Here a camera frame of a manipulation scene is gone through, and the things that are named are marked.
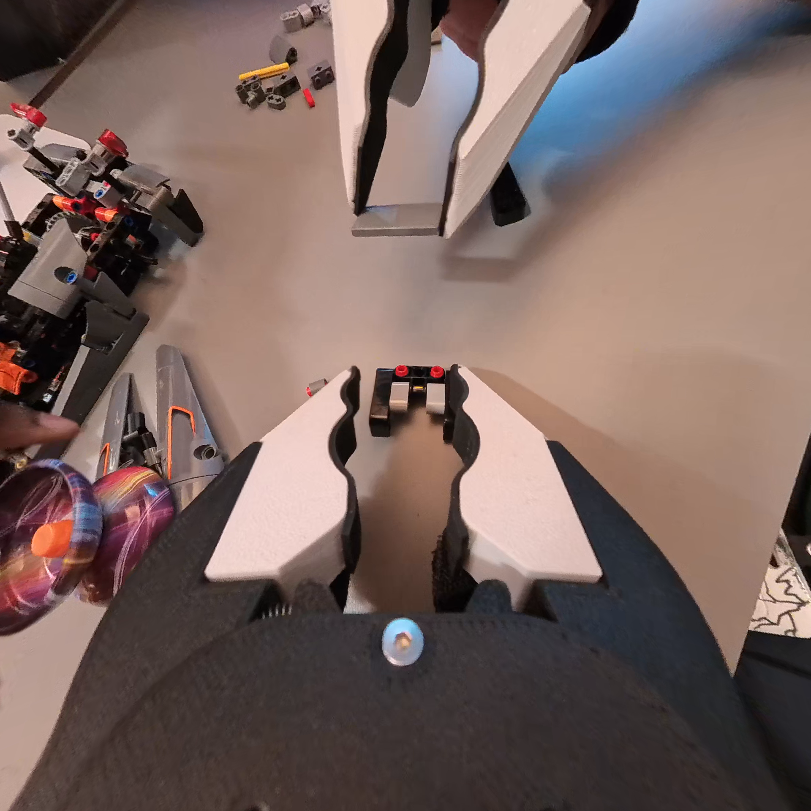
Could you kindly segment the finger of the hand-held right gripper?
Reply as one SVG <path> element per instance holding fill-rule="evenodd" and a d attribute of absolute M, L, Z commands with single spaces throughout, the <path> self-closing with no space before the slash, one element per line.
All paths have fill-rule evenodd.
<path fill-rule="evenodd" d="M 395 19 L 387 1 L 331 2 L 340 157 L 355 215 L 370 199 L 387 134 L 387 107 L 374 69 Z"/>
<path fill-rule="evenodd" d="M 591 7 L 501 2 L 479 44 L 479 83 L 453 141 L 440 233 L 453 236 L 492 188 L 556 80 L 582 47 Z"/>

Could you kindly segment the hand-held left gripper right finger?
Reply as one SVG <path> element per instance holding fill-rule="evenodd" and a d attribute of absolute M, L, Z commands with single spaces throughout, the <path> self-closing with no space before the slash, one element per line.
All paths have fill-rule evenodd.
<path fill-rule="evenodd" d="M 447 378 L 443 437 L 461 461 L 434 553 L 434 608 L 461 612 L 485 581 L 522 611 L 538 582 L 595 584 L 603 570 L 546 437 L 472 370 Z"/>

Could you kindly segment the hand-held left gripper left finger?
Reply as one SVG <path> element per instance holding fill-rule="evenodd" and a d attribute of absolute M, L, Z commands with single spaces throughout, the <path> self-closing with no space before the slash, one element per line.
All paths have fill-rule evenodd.
<path fill-rule="evenodd" d="M 284 599 L 314 581 L 344 610 L 361 551 L 357 489 L 347 462 L 361 375 L 349 367 L 269 431 L 204 574 L 211 582 L 265 580 Z"/>

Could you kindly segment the small black lego assembly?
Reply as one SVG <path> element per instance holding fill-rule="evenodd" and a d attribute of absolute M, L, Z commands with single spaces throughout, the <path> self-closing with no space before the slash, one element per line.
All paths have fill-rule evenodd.
<path fill-rule="evenodd" d="M 443 441 L 451 444 L 455 417 L 449 405 L 449 374 L 450 370 L 439 365 L 401 363 L 396 367 L 379 367 L 368 418 L 372 436 L 390 437 L 392 416 L 407 414 L 417 404 L 441 423 Z"/>

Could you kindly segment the dark grey lego plate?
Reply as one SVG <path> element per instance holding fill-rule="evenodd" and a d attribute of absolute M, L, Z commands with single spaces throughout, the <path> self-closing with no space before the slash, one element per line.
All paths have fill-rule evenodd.
<path fill-rule="evenodd" d="M 351 234 L 359 238 L 438 236 L 441 203 L 370 205 L 354 220 Z"/>

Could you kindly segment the purple swirl yo-yo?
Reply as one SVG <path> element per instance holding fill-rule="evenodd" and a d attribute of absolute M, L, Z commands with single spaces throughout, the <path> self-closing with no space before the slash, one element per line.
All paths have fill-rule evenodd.
<path fill-rule="evenodd" d="M 163 478 L 127 467 L 90 482 L 60 460 L 31 463 L 1 488 L 1 634 L 74 595 L 106 607 L 175 508 Z"/>

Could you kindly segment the pile of small lego pieces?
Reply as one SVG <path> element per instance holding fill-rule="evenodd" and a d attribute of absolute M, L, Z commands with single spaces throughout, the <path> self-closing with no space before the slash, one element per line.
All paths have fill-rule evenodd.
<path fill-rule="evenodd" d="M 291 96 L 302 96 L 306 105 L 316 105 L 314 93 L 336 81 L 332 61 L 321 58 L 306 69 L 305 79 L 295 72 L 299 50 L 290 36 L 315 24 L 332 25 L 330 2 L 304 2 L 280 14 L 280 33 L 275 33 L 268 47 L 268 66 L 241 73 L 235 86 L 239 102 L 249 109 L 264 106 L 281 111 Z"/>

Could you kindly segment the black lego slope piece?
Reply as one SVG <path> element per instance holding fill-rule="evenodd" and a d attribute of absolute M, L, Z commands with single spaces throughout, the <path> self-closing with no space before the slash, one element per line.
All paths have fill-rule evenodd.
<path fill-rule="evenodd" d="M 531 214 L 531 207 L 507 162 L 489 191 L 491 216 L 497 227 L 518 223 Z"/>

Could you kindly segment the grey lego fin assembly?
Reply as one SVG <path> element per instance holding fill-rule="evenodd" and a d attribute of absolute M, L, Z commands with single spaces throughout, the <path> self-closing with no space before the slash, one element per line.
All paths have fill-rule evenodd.
<path fill-rule="evenodd" d="M 168 485 L 182 511 L 225 468 L 180 350 L 156 352 L 157 428 L 137 411 L 133 375 L 115 382 L 107 408 L 95 479 L 127 466 L 147 467 Z"/>

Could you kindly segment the grey black lego car model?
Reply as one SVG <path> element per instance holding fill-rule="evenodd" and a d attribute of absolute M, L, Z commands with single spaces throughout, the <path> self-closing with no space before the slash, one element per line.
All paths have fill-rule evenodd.
<path fill-rule="evenodd" d="M 37 146 L 47 117 L 10 107 L 7 137 L 49 192 L 23 220 L 2 202 L 2 401 L 80 424 L 148 322 L 131 295 L 161 243 L 193 247 L 204 225 L 112 130 L 91 147 Z"/>

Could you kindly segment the person's right hand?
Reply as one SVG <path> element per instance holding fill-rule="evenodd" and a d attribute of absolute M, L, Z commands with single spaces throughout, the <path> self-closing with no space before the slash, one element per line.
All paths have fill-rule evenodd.
<path fill-rule="evenodd" d="M 498 1 L 449 1 L 447 13 L 440 23 L 443 35 L 453 41 L 462 54 L 476 62 L 482 37 L 499 5 Z"/>

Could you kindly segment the black white patterned paper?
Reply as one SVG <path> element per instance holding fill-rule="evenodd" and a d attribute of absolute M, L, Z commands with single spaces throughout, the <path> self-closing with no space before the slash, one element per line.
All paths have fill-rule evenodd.
<path fill-rule="evenodd" d="M 810 537 L 780 530 L 748 630 L 810 638 Z"/>

